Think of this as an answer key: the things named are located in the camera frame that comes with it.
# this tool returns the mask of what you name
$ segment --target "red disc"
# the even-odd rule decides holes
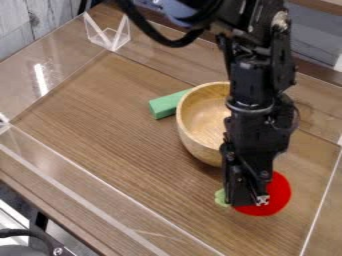
[[[263,206],[238,206],[233,209],[252,216],[269,216],[277,213],[287,205],[291,198],[291,187],[285,177],[277,172],[272,173],[272,181],[267,184],[269,204]]]

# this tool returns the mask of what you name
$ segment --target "wooden bowl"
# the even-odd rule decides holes
[[[228,90],[226,82],[202,84],[182,96],[176,109],[180,140],[193,157],[214,167],[221,165],[222,120],[230,115]]]

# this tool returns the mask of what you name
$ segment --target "bowl rim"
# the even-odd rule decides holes
[[[229,86],[229,82],[228,81],[217,81],[217,82],[209,82],[209,83],[205,83],[205,84],[201,84],[201,85],[197,85],[196,87],[193,87],[181,97],[178,103],[177,103],[177,107],[176,107],[176,123],[177,123],[177,126],[180,127],[180,129],[185,132],[186,136],[190,138],[190,140],[193,142],[196,142],[201,147],[206,148],[206,149],[210,149],[210,150],[217,150],[216,148],[213,147],[209,147],[206,145],[204,145],[202,143],[198,142],[198,140],[196,139],[194,136],[192,136],[192,133],[188,131],[184,123],[182,123],[182,119],[181,119],[181,106],[184,104],[184,101],[186,99],[186,97],[193,93],[196,92],[197,90],[200,90],[201,88],[204,87],[209,87],[209,86],[214,86],[214,85],[226,85]]]

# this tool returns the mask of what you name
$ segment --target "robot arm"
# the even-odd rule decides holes
[[[284,90],[295,84],[291,22],[283,0],[158,0],[165,15],[189,32],[166,39],[149,25],[129,0],[116,0],[145,34],[169,47],[189,44],[214,24],[230,91],[225,105],[221,152],[225,202],[267,205],[272,161],[285,152],[297,125],[297,111]],[[226,38],[224,31],[232,31]]]

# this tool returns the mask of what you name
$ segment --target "green sponge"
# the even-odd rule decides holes
[[[149,100],[149,111],[156,120],[174,114],[177,103],[181,97],[184,96],[184,94],[189,90],[190,89],[186,89],[170,95]]]
[[[225,193],[224,189],[221,188],[220,190],[216,191],[214,193],[214,203],[221,206],[221,207],[228,207],[228,204],[224,201]]]

